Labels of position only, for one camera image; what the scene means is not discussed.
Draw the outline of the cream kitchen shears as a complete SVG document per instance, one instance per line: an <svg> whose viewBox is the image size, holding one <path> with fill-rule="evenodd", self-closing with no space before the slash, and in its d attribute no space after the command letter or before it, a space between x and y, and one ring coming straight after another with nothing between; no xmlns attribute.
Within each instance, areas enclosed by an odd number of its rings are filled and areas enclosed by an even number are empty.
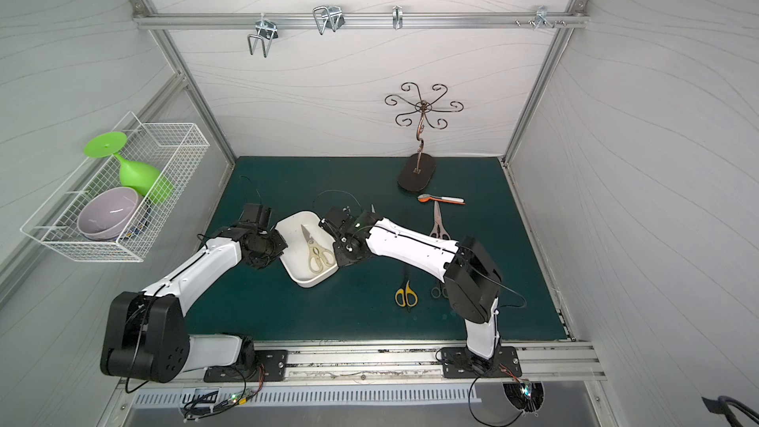
<svg viewBox="0 0 759 427"><path fill-rule="evenodd" d="M302 225L302 235L308 246L308 269L310 272L321 274L336 264L334 253L320 245L304 225Z"/></svg>

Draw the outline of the white plastic storage box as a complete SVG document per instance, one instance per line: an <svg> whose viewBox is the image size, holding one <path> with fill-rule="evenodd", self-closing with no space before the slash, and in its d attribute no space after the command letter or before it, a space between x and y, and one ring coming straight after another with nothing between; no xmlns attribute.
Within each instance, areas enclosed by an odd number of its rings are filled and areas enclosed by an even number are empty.
<svg viewBox="0 0 759 427"><path fill-rule="evenodd" d="M320 226L320 218L313 212L299 212L279 221L275 229L284 237L288 248L281 256L281 261L291 279L305 289L323 282L338 269L337 262L321 274L313 274L308 269L308 246L302 235L302 225L323 247L332 251L334 238Z"/></svg>

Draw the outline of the yellow black handled scissors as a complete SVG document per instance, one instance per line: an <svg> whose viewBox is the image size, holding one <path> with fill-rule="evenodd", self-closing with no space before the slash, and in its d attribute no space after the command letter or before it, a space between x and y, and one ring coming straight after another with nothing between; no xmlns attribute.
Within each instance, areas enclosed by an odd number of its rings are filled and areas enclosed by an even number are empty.
<svg viewBox="0 0 759 427"><path fill-rule="evenodd" d="M410 278L407 270L403 271L402 282L393 296L395 303L400 308L411 310L418 304L418 296L410 286Z"/></svg>

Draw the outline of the grey pink handled scissors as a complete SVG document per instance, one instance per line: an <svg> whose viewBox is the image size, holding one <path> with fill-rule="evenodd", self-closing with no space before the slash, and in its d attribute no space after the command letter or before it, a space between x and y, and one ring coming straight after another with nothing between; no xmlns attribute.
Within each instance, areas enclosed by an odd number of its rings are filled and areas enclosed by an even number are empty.
<svg viewBox="0 0 759 427"><path fill-rule="evenodd" d="M432 231L430 232L430 236L436 239L450 240L451 237L443 225L442 213L441 213L440 204L438 201L434 202L433 215L434 215L434 225L433 225Z"/></svg>

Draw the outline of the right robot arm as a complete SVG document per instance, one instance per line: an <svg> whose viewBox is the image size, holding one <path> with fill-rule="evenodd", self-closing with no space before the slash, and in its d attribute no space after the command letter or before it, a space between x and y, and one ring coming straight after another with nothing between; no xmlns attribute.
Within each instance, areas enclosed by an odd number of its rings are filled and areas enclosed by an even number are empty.
<svg viewBox="0 0 759 427"><path fill-rule="evenodd" d="M386 217L336 213L319 226L334 239L340 268L373 256L398 260L443 283L449 304L466 324L466 349L491 361L500 345L498 308L502 278L494 260L473 237L445 240L406 229Z"/></svg>

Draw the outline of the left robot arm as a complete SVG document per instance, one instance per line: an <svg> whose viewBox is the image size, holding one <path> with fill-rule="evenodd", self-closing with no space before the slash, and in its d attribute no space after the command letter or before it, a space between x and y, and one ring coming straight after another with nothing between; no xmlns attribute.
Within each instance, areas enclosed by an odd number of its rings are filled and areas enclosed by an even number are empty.
<svg viewBox="0 0 759 427"><path fill-rule="evenodd" d="M258 370L247 335L191 335L189 309L228 270L245 262L265 268L288 247L278 231L229 227L158 282L111 302L100 360L106 376L168 383L203 369Z"/></svg>

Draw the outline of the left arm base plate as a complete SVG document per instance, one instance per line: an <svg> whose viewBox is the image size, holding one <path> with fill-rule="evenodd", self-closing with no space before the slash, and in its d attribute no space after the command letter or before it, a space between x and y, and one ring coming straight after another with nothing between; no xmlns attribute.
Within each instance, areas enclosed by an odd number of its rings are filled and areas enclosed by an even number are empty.
<svg viewBox="0 0 759 427"><path fill-rule="evenodd" d="M210 367L204 373L205 383L264 383L283 382L286 377L287 350L256 350L235 365Z"/></svg>

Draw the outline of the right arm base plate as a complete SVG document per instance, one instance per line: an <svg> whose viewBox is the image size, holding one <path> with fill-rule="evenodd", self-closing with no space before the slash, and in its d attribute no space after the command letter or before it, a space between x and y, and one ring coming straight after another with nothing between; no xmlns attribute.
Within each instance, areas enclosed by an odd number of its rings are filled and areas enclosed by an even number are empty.
<svg viewBox="0 0 759 427"><path fill-rule="evenodd" d="M489 360L476 357L466 347L444 347L436 352L435 359L442 366L445 379L514 380L523 376L517 350L512 346L498 346Z"/></svg>

